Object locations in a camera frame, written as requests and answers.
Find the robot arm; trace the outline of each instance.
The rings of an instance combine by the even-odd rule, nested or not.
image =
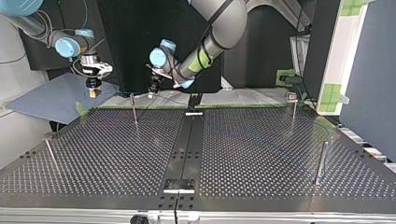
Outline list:
[[[164,77],[174,80],[174,88],[188,88],[197,73],[209,67],[223,51],[234,47],[245,32],[248,13],[244,0],[188,1],[211,25],[209,36],[183,63],[174,56],[176,44],[163,40],[149,56],[148,67],[153,74],[151,94],[158,92]]]
[[[100,62],[92,30],[76,30],[76,35],[69,35],[63,31],[53,29],[48,25],[49,18],[38,11],[44,0],[0,0],[0,14],[11,23],[23,30],[30,37],[37,39],[48,47],[56,48],[65,57],[80,56],[83,68],[82,75],[87,78],[86,85],[90,90],[90,97],[95,98],[100,93],[102,78],[108,76],[113,68],[107,63]]]

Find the white wall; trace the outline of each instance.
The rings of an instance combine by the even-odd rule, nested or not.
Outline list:
[[[24,57],[24,47],[18,31],[0,16],[0,106],[44,83],[41,71],[31,71]],[[43,119],[25,116],[0,107],[0,169],[19,155],[38,145],[44,133],[50,131]]]

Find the metal rod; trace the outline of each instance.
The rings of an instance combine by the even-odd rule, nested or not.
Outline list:
[[[50,147],[50,140],[46,139],[46,144],[47,144],[47,147],[49,148],[50,156],[52,157],[53,160],[55,160],[55,156],[53,155],[53,152],[52,152],[52,147]]]
[[[322,145],[321,154],[320,154],[318,172],[317,172],[317,176],[316,176],[316,179],[315,179],[315,185],[318,185],[319,182],[320,182],[320,179],[323,177],[322,176],[322,171],[323,171],[324,162],[325,162],[325,159],[326,159],[326,154],[327,154],[328,147],[329,147],[329,142],[324,141],[323,145]]]
[[[136,110],[134,109],[134,94],[131,94],[131,104],[132,104],[132,109],[134,110],[134,123],[137,124],[137,115],[136,115]]]
[[[295,118],[296,118],[297,103],[298,103],[298,101],[294,103],[294,109],[293,109],[293,121],[294,121],[294,120],[295,120]]]

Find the metal table surface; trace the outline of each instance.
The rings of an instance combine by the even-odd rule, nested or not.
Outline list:
[[[132,110],[94,111],[49,141],[54,158],[45,143],[21,155],[0,171],[0,207],[396,213],[396,175],[310,110],[295,120],[288,106],[136,112],[137,126]],[[330,149],[315,186],[323,141]],[[194,180],[195,193],[164,194],[168,179]]]

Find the gray sheet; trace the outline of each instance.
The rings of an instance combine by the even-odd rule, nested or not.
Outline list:
[[[99,106],[118,90],[118,86],[104,82],[103,93],[96,99],[91,99],[85,80],[85,77],[64,74],[12,101],[7,108],[68,124],[79,117],[76,103],[81,103],[88,110]]]

